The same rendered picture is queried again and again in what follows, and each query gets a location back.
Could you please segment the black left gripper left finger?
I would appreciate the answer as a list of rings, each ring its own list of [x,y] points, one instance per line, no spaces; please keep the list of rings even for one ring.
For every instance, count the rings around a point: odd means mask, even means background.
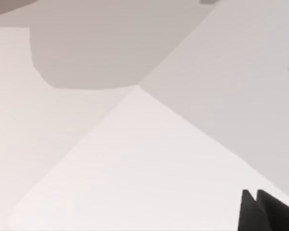
[[[267,216],[249,190],[242,190],[237,231],[272,231]]]

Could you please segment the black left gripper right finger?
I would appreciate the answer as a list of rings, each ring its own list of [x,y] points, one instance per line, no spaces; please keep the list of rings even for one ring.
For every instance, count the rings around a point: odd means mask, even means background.
[[[265,213],[272,231],[289,231],[289,206],[265,190],[258,190],[256,202]]]

